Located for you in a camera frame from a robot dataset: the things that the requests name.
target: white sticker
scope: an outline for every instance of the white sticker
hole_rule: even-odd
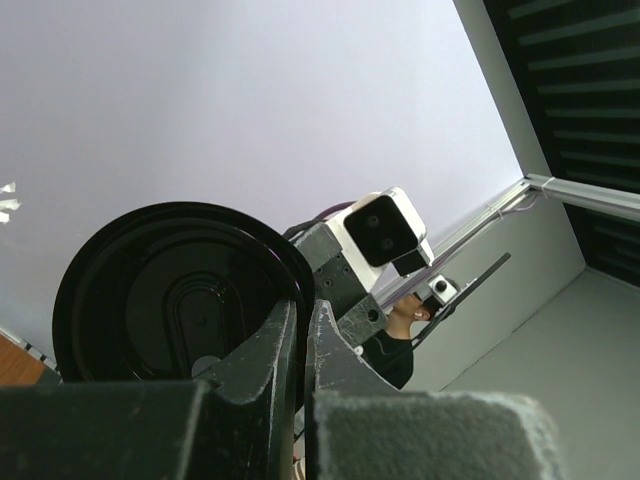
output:
[[[17,210],[20,208],[20,202],[15,198],[11,198],[9,200],[0,200],[0,211],[1,210]]]
[[[16,191],[16,182],[8,183],[0,189],[0,192],[2,193],[15,193],[15,191]]]

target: cable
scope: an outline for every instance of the cable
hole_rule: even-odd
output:
[[[320,212],[318,215],[316,215],[315,220],[324,220],[329,215],[337,213],[340,210],[344,210],[345,208],[349,208],[354,203],[355,202],[342,202],[342,203],[333,205],[332,207],[326,208],[322,212]]]
[[[287,231],[282,234],[284,238],[291,241],[293,237],[298,235],[299,233],[305,232],[309,230],[314,225],[321,223],[322,220],[307,220],[306,222],[299,223],[298,225],[294,225],[293,227],[287,228]]]
[[[528,212],[529,210],[531,210],[533,207],[536,206],[536,204],[538,203],[538,195],[533,194],[533,200],[531,200],[531,203],[529,205],[527,205],[526,207],[514,207],[511,208],[507,211],[504,212],[505,215],[509,215],[510,213],[522,213],[522,212]]]

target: depth camera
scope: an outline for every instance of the depth camera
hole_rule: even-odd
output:
[[[415,250],[419,239],[393,198],[380,195],[344,219],[369,265],[382,267]]]

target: person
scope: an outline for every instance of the person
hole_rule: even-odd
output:
[[[415,322],[429,322],[432,316],[417,294],[408,295],[389,312],[386,329],[362,345],[364,360],[398,390],[413,375],[411,326]]]

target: black plastic lid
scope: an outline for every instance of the black plastic lid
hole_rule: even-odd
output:
[[[263,223],[217,205],[152,205],[71,262],[53,312],[56,360],[65,381],[191,378],[198,359],[224,358],[291,298],[302,399],[314,295],[302,254]]]

